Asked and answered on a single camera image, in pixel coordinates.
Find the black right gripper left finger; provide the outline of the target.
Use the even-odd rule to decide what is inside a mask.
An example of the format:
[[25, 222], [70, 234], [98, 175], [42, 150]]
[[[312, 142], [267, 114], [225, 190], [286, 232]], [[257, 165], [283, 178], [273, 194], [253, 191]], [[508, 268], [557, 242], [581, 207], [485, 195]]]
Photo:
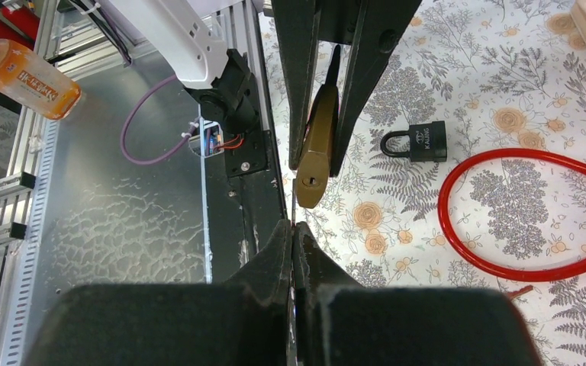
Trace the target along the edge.
[[27, 365], [284, 365], [292, 228], [213, 284], [89, 284], [49, 312]]

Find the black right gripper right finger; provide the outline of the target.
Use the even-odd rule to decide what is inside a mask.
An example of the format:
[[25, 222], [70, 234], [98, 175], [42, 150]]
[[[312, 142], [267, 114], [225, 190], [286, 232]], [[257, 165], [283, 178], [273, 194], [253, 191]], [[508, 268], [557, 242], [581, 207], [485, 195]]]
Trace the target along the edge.
[[480, 287], [363, 287], [293, 229], [299, 365], [539, 365], [507, 294]]

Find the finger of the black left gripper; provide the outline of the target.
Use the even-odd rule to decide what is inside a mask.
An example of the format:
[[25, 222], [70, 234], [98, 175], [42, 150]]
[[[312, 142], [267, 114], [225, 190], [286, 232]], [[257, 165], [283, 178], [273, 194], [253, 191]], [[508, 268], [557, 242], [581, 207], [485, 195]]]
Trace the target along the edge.
[[333, 139], [330, 175], [338, 176], [353, 130], [421, 0], [360, 1]]
[[301, 161], [301, 150], [311, 106], [320, 23], [318, 5], [318, 1], [272, 2], [289, 103], [288, 166], [293, 171], [298, 169]]

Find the brass padlock silver shackle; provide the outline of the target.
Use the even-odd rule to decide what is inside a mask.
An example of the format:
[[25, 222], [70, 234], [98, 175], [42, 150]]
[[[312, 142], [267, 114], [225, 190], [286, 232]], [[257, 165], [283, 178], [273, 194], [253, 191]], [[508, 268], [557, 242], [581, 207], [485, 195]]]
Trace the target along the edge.
[[333, 138], [339, 117], [337, 78], [341, 51], [340, 45], [333, 49], [325, 82], [317, 91], [307, 122], [295, 189], [298, 204], [307, 209], [319, 204], [330, 177]]

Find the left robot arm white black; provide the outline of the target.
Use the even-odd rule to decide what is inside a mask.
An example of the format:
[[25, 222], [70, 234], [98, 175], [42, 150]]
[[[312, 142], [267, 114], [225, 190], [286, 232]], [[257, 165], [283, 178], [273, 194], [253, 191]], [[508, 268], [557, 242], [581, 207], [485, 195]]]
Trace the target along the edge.
[[[243, 97], [248, 76], [239, 53], [215, 36], [189, 1], [115, 1], [114, 8], [161, 54], [176, 78], [212, 119], [228, 121]], [[289, 166], [301, 168], [305, 118], [311, 106], [318, 46], [346, 45], [350, 54], [333, 139], [331, 176], [343, 164], [355, 123], [412, 17], [418, 1], [274, 1], [290, 112]]]

